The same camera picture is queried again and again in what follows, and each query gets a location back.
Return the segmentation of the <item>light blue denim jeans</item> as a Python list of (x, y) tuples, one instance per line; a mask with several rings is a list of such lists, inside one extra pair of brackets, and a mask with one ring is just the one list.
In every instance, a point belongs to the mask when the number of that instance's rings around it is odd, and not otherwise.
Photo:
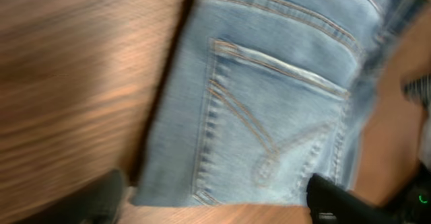
[(356, 179), (360, 133), (428, 0), (195, 0), (147, 138), (136, 206), (304, 205)]

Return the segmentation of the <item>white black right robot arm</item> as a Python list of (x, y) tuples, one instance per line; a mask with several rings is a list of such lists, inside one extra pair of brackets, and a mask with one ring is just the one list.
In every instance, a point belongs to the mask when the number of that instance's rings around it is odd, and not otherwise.
[(419, 149), (419, 169), (386, 204), (385, 210), (395, 223), (430, 224), (430, 75), (423, 75), (403, 85), (407, 100), (426, 111)]

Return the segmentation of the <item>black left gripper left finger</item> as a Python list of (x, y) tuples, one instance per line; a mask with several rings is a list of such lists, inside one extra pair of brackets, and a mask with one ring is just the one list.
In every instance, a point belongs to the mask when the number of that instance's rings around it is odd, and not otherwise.
[(70, 194), (49, 207), (16, 221), (16, 224), (115, 224), (127, 192), (124, 173), (119, 169)]

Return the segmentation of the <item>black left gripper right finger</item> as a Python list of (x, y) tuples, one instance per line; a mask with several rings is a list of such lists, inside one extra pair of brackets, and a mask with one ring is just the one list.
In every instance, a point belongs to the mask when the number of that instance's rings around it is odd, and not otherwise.
[(372, 207), (324, 177), (313, 174), (306, 187), (306, 203), (313, 223), (399, 224), (381, 209)]

